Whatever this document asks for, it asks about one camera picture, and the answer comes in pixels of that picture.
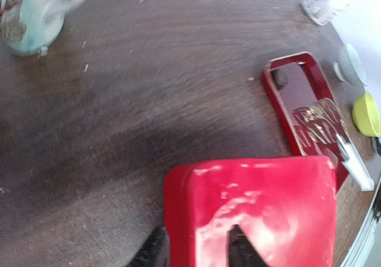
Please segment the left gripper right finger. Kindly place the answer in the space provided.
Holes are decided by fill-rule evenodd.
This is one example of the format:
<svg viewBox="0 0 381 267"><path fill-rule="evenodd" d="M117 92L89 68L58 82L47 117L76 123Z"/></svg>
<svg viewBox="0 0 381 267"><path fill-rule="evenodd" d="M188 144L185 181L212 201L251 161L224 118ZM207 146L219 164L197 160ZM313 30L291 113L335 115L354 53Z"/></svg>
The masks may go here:
<svg viewBox="0 0 381 267"><path fill-rule="evenodd" d="M234 225L228 232L227 241L229 267L268 267L239 225Z"/></svg>

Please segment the red chocolate tray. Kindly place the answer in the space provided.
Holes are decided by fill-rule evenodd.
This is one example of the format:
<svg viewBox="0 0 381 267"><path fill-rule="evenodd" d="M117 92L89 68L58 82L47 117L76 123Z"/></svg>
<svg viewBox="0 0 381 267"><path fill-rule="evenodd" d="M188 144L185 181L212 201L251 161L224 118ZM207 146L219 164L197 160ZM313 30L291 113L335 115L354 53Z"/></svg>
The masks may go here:
<svg viewBox="0 0 381 267"><path fill-rule="evenodd" d="M296 156L327 156L339 189L348 176L337 138L349 142L340 110L318 62L308 52L268 61L265 91Z"/></svg>

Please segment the red tin lid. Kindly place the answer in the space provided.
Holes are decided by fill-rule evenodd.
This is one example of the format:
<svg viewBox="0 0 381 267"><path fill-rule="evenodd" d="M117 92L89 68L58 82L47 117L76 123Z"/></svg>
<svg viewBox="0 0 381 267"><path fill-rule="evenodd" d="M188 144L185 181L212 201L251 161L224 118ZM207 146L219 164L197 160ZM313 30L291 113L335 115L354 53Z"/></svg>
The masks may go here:
<svg viewBox="0 0 381 267"><path fill-rule="evenodd" d="M332 266L336 174L326 156L219 159L164 180L171 266L228 266L239 225L268 266Z"/></svg>

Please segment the front aluminium rail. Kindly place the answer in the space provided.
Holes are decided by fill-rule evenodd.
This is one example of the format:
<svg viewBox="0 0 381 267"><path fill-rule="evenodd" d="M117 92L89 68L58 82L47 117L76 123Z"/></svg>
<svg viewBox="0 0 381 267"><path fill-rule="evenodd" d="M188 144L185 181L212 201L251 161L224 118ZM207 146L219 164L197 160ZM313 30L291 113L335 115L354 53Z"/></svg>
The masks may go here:
<svg viewBox="0 0 381 267"><path fill-rule="evenodd" d="M363 267L374 245L374 232L380 222L380 182L354 243L340 267Z"/></svg>

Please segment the tall white patterned mug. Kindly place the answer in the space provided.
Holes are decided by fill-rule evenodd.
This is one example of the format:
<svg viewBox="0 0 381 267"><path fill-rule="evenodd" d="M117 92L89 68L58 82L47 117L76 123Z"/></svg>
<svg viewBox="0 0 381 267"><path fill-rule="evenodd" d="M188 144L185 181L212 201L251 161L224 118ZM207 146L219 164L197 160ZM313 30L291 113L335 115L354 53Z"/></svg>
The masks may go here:
<svg viewBox="0 0 381 267"><path fill-rule="evenodd" d="M15 55L34 55L59 35L65 15L85 0L1 0L1 43Z"/></svg>

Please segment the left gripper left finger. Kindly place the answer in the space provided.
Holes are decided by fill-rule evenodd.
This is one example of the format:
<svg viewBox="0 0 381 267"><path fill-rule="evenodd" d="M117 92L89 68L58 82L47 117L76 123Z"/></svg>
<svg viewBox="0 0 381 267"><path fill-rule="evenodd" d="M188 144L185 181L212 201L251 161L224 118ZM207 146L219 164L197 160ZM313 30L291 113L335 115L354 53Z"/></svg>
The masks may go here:
<svg viewBox="0 0 381 267"><path fill-rule="evenodd" d="M157 226L136 252L128 267L166 267L170 264L170 240L164 226Z"/></svg>

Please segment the white mug yellow inside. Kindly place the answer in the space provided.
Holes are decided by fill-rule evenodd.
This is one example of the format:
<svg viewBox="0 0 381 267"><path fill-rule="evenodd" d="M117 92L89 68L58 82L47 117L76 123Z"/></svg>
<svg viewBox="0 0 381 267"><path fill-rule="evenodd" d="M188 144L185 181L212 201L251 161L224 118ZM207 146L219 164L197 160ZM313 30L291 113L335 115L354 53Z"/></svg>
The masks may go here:
<svg viewBox="0 0 381 267"><path fill-rule="evenodd" d="M345 11L351 0L302 0L301 7L309 19L319 26L330 23Z"/></svg>

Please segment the lime green bowl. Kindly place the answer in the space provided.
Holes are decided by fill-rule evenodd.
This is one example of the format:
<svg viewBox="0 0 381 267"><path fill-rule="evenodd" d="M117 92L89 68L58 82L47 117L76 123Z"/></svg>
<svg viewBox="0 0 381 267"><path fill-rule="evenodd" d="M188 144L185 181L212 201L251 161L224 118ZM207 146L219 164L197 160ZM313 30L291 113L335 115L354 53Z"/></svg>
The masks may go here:
<svg viewBox="0 0 381 267"><path fill-rule="evenodd" d="M368 137L380 137L380 115L369 92L359 97L352 108L352 119L358 130Z"/></svg>

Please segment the metal serving tongs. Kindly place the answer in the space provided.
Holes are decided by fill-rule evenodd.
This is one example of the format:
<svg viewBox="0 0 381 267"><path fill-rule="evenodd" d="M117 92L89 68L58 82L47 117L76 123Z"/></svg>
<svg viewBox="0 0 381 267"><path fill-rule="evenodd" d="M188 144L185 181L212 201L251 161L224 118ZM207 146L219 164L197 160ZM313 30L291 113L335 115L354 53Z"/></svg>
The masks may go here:
<svg viewBox="0 0 381 267"><path fill-rule="evenodd" d="M336 142L343 158L343 166L357 182L361 191L373 191L374 181L352 141L347 142L342 136L336 134Z"/></svg>

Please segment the light blue patterned bowl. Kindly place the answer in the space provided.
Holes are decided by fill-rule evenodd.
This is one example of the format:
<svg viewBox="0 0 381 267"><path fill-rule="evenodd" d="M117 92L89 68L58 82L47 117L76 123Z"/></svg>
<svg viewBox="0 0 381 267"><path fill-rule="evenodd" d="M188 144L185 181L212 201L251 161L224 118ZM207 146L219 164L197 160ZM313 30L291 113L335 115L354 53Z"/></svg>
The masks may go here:
<svg viewBox="0 0 381 267"><path fill-rule="evenodd" d="M339 80L356 87L368 85L367 74L355 48L346 43L341 47L338 60L333 63L333 69Z"/></svg>

